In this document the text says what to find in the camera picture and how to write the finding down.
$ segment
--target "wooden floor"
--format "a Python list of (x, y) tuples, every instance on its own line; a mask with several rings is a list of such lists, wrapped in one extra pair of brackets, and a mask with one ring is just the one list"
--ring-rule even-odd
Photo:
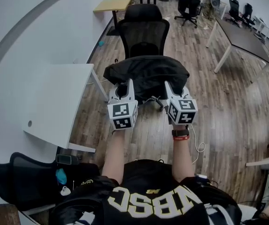
[[(227, 48), (227, 40), (218, 32), (210, 48), (206, 48), (214, 22), (200, 16), (199, 28), (195, 29), (189, 22), (182, 27), (181, 19), (174, 20), (174, 16), (178, 15), (177, 1), (157, 2), (162, 15), (170, 17), (164, 55), (179, 60), (189, 71), (191, 76), (187, 87), (198, 104), (199, 117), (193, 124), (196, 142), (205, 142), (207, 146), (195, 163), (195, 172), (215, 180), (219, 188), (237, 202), (253, 201), (262, 184), (262, 174), (258, 168), (245, 168), (245, 163), (269, 156), (269, 69), (251, 84), (250, 80), (264, 67), (263, 62), (247, 53), (232, 51), (215, 74), (214, 68)], [(118, 14), (118, 18), (123, 18), (123, 14)], [(101, 81), (104, 80), (104, 69), (114, 63), (115, 58), (124, 59), (119, 37), (104, 36), (102, 41), (105, 44), (97, 48), (91, 60)], [(268, 40), (265, 50), (269, 54)], [(102, 84), (106, 92), (113, 86), (110, 82)], [(157, 108), (156, 103), (148, 103), (138, 109), (135, 128), (126, 133), (126, 162), (162, 158), (171, 163), (171, 127), (167, 115), (157, 112)], [(111, 130), (106, 104), (94, 85), (89, 85), (83, 95), (70, 142), (96, 148), (96, 153), (70, 150), (62, 153), (72, 153), (82, 157), (83, 162), (102, 166)], [(191, 136), (193, 159), (197, 156), (194, 144)]]

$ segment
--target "black jersey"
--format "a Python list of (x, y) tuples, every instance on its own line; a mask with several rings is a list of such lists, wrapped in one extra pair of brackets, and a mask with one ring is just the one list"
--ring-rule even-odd
[[(49, 224), (67, 225), (78, 221), (77, 224), (92, 225), (207, 225), (212, 221), (205, 204), (212, 195), (218, 199), (215, 204), (232, 210), (233, 224), (237, 224), (236, 220), (239, 224), (241, 214), (231, 208), (236, 208), (235, 201), (207, 183), (208, 180), (198, 178), (186, 178), (179, 183), (172, 176), (171, 165), (134, 161), (125, 165), (121, 185), (104, 176), (84, 181), (54, 208)], [(205, 191), (206, 187), (212, 187), (214, 192)], [(197, 194), (207, 198), (202, 201)], [(93, 219), (91, 214), (86, 219), (88, 213), (93, 213)]]

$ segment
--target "forearm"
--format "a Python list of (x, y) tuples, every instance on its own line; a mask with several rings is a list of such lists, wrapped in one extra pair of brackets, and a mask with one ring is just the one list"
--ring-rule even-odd
[(187, 177), (194, 177), (188, 140), (174, 140), (172, 174), (176, 181), (181, 182)]
[(115, 131), (108, 145), (102, 176), (122, 183), (124, 173), (125, 130)]

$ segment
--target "white cable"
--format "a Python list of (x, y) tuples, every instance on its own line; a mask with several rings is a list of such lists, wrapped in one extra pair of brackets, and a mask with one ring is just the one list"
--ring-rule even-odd
[[(108, 80), (106, 79), (106, 80), (104, 80), (104, 81), (101, 81), (100, 83), (103, 83), (103, 82), (106, 82), (106, 81), (108, 81)], [(91, 84), (93, 84), (93, 82), (88, 83), (87, 85), (91, 85)]]
[(198, 153), (198, 154), (197, 154), (197, 158), (196, 158), (196, 160), (193, 161), (193, 163), (192, 163), (192, 164), (194, 164), (194, 163), (198, 160), (198, 158), (199, 158), (199, 153), (204, 152), (204, 150), (205, 150), (205, 148), (206, 148), (206, 144), (205, 144), (204, 142), (202, 142), (202, 143), (200, 143), (199, 146), (197, 147), (196, 133), (195, 133), (195, 130), (194, 130), (192, 124), (191, 124), (191, 127), (192, 127), (192, 131), (194, 132), (194, 136), (195, 136), (195, 149), (196, 149), (196, 151), (197, 151), (197, 153)]

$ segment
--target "dark tabletop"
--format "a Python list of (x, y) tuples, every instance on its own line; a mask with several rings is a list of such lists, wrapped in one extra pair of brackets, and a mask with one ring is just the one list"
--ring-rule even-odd
[(269, 56), (262, 47), (261, 41), (252, 32), (236, 27), (216, 17), (218, 24), (226, 34), (231, 45), (253, 54), (269, 63)]

